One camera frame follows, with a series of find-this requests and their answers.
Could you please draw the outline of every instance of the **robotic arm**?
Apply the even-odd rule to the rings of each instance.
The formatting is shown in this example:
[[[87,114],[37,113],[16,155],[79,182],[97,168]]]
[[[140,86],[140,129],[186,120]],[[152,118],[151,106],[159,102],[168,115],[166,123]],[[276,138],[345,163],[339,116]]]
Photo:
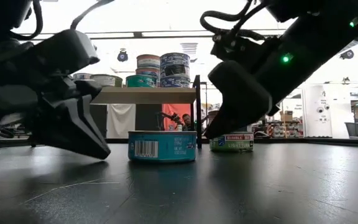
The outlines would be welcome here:
[[[30,16],[31,2],[37,18],[34,34],[11,32]],[[0,1],[0,124],[19,119],[36,143],[98,159],[110,154],[90,115],[90,102],[101,87],[88,80],[73,82],[69,77],[99,61],[89,38],[75,29],[87,13],[110,2],[98,1],[77,17],[70,29],[34,45],[19,40],[40,34],[40,0]]]
[[[358,0],[260,0],[237,15],[205,12],[201,25],[215,35],[211,54],[223,62],[208,75],[223,95],[222,107],[205,136],[215,138],[247,126],[265,114],[353,40],[358,41]],[[264,38],[241,26],[263,8],[278,22],[297,18],[281,37]],[[238,21],[231,30],[205,21]],[[257,44],[252,40],[264,40]]]

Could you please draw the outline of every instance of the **security camera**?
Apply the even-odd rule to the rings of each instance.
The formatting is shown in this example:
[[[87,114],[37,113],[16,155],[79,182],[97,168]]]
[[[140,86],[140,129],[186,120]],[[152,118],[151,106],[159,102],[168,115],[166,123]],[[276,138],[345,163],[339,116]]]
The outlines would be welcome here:
[[[352,50],[348,50],[344,53],[342,53],[339,58],[340,59],[352,59],[354,57],[354,52]]]
[[[126,62],[128,61],[128,54],[127,51],[125,49],[121,49],[120,52],[118,53],[118,57],[117,60],[119,62]]]

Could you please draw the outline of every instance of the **tuna can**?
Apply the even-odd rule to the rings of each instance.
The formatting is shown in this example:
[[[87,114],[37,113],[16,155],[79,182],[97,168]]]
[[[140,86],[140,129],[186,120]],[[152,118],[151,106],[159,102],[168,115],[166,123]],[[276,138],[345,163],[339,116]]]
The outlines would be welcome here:
[[[77,73],[73,75],[74,80],[89,80],[91,79],[92,74],[88,73]]]
[[[122,78],[115,75],[92,75],[91,79],[95,80],[101,86],[122,87]]]
[[[190,66],[190,56],[183,53],[167,53],[161,56],[161,67],[166,67],[167,65],[184,65]]]
[[[150,75],[160,78],[160,69],[153,67],[142,67],[136,69],[136,75]]]
[[[213,152],[252,152],[254,134],[242,131],[224,134],[209,140],[209,148]]]
[[[184,75],[170,75],[160,79],[161,87],[190,87],[190,79]]]
[[[152,67],[160,69],[160,57],[157,55],[139,55],[137,56],[137,67]]]
[[[127,87],[153,87],[157,86],[157,77],[150,75],[131,75],[126,78]]]
[[[147,162],[196,159],[195,131],[129,131],[128,158]]]
[[[185,75],[190,77],[190,68],[186,65],[167,65],[161,67],[161,77],[167,77],[170,75]]]

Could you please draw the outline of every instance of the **dark table surface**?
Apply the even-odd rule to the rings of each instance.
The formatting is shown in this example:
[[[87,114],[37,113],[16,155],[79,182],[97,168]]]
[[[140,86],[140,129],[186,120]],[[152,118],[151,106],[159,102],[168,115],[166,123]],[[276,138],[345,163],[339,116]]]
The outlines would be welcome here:
[[[0,149],[0,223],[358,223],[358,148],[257,144],[253,153],[136,164]]]

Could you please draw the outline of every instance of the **shelf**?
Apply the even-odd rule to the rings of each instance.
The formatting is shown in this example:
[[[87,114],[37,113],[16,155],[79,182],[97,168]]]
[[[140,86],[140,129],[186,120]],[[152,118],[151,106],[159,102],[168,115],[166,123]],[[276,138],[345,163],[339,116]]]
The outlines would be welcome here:
[[[195,88],[119,88],[104,87],[92,104],[162,104],[193,103]]]

